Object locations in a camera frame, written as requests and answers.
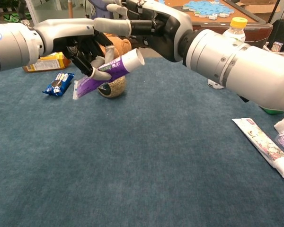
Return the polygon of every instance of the snack bag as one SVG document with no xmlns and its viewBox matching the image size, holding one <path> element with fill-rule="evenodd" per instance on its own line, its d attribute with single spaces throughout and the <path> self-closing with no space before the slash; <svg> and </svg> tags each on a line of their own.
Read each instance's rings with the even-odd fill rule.
<svg viewBox="0 0 284 227">
<path fill-rule="evenodd" d="M 74 76 L 74 73 L 59 72 L 56 79 L 47 86 L 47 89 L 43 91 L 43 93 L 50 96 L 62 96 L 71 84 L 71 80 Z"/>
</svg>

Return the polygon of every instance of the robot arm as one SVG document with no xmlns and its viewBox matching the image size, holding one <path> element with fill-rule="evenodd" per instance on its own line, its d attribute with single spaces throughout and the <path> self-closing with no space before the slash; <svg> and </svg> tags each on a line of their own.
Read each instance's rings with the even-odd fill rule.
<svg viewBox="0 0 284 227">
<path fill-rule="evenodd" d="M 63 52 L 83 74 L 93 79 L 109 80 L 108 73 L 91 65 L 96 57 L 105 60 L 99 44 L 106 49 L 113 46 L 87 18 L 46 20 L 34 28 L 21 23 L 0 24 L 0 71 L 30 65 L 40 57 Z"/>
<path fill-rule="evenodd" d="M 194 32 L 189 16 L 154 0 L 103 0 L 128 19 L 94 19 L 94 28 L 137 39 L 171 62 L 253 101 L 284 111 L 284 57 L 211 30 Z"/>
</svg>

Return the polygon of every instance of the puzzle piece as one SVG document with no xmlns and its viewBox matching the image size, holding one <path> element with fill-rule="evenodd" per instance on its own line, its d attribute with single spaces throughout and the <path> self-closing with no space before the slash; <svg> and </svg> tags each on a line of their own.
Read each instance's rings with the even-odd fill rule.
<svg viewBox="0 0 284 227">
<path fill-rule="evenodd" d="M 220 3 L 220 0 L 190 1 L 184 4 L 182 9 L 195 12 L 197 17 L 210 17 L 210 19 L 215 19 L 213 14 L 216 14 L 217 17 L 229 17 L 230 14 L 234 13 L 233 9 Z"/>
</svg>

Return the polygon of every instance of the teddy bear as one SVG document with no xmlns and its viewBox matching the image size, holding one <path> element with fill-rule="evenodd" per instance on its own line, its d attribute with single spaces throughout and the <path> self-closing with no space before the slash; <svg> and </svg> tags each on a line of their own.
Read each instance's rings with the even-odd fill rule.
<svg viewBox="0 0 284 227">
<path fill-rule="evenodd" d="M 132 45 L 128 39 L 121 39 L 112 34 L 105 35 L 115 46 L 114 59 L 132 50 Z M 103 53 L 105 53 L 105 47 L 100 46 L 100 48 Z M 99 87 L 98 92 L 106 98 L 114 98 L 120 96 L 125 91 L 125 88 L 126 78 L 125 76 L 122 76 L 111 83 Z"/>
</svg>

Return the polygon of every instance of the floor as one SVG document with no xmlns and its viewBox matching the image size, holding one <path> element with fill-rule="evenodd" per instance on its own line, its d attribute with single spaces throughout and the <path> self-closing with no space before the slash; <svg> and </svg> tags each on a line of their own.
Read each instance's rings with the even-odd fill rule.
<svg viewBox="0 0 284 227">
<path fill-rule="evenodd" d="M 0 15 L 0 24 L 2 24 L 2 23 L 7 23 L 7 22 L 4 21 L 3 15 Z M 158 53 L 156 53 L 155 51 L 153 51 L 152 49 L 149 49 L 149 48 L 140 48 L 140 51 L 141 51 L 142 55 L 144 56 L 144 58 L 161 57 Z"/>
</svg>

